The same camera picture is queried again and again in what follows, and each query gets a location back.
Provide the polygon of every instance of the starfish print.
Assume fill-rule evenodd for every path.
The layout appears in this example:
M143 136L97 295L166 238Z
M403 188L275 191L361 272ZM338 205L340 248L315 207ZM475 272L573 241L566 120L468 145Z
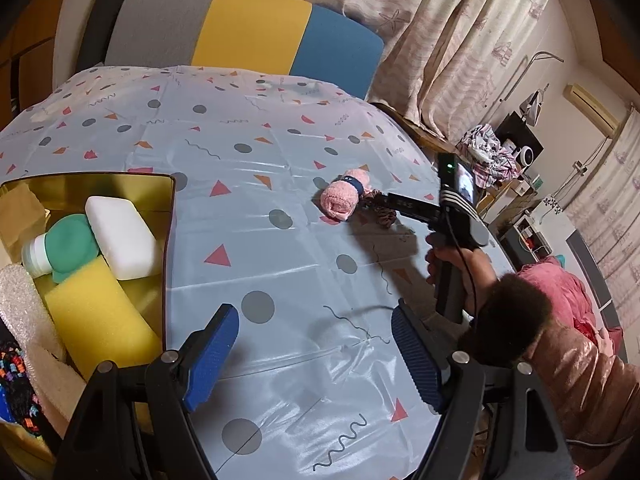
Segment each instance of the starfish print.
M409 23L408 20L404 20L402 18L400 18L400 9L396 9L393 13L392 16L387 16L386 14L383 14L382 12L378 13L379 16L381 18L383 18L385 20L385 22L380 25L378 27L378 30L380 30L380 28L385 27L385 25L391 25L391 30L394 32L394 34L396 33L396 27L398 26L398 23Z

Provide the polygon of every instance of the screw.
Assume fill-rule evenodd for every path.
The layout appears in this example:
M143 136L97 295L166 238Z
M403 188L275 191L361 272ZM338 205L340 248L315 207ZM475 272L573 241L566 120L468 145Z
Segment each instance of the screw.
M462 350L456 350L455 352L453 352L451 357L453 357L453 360L459 365L466 365L469 361L471 361L469 354L463 352Z
M175 350L167 350L160 356L160 359L163 363L170 364L175 363L178 360L178 357L180 357L180 355Z
M113 368L113 363L111 361L102 361L100 364L98 364L98 371L101 374L111 372L112 368Z
M533 373L533 368L529 363L522 361L518 363L518 371L523 375L531 375Z

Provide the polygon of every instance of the hand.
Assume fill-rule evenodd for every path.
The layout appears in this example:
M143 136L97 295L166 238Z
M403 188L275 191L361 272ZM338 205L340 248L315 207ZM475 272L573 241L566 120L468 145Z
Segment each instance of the hand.
M431 235L427 236L427 243L431 244L432 241L433 239L431 238ZM460 251L464 256L466 264L469 267L469 271L471 272L471 276L473 277L474 285L476 286L476 294L478 295L478 309L480 309L486 303L488 291L491 286L498 281L498 277L495 275L494 268L491 265L491 260L482 249L476 249L475 251L460 249ZM469 279L465 264L463 263L458 250L455 247L432 248L427 253L425 260L427 260L428 263L427 272L429 273L427 283L430 283L431 285L435 285L437 279L438 267L436 266L436 260L449 262L460 269L462 272L462 281L466 290L465 309L469 314L475 316L477 313L475 312L476 307L474 303L473 287L471 286L471 280Z

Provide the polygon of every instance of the beige patterned curtain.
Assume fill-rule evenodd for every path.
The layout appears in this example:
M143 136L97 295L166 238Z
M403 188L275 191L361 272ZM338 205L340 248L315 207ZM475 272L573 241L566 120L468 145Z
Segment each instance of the beige patterned curtain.
M307 0L385 40L369 93L457 142L484 111L548 0Z
M622 328L640 318L640 114L566 209L598 263Z

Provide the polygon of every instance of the brown paper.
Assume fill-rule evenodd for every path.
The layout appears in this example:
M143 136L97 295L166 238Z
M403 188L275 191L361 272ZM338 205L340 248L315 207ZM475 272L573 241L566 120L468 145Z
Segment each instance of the brown paper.
M22 262L22 246L45 228L45 209L25 183L0 196L0 240L14 264Z

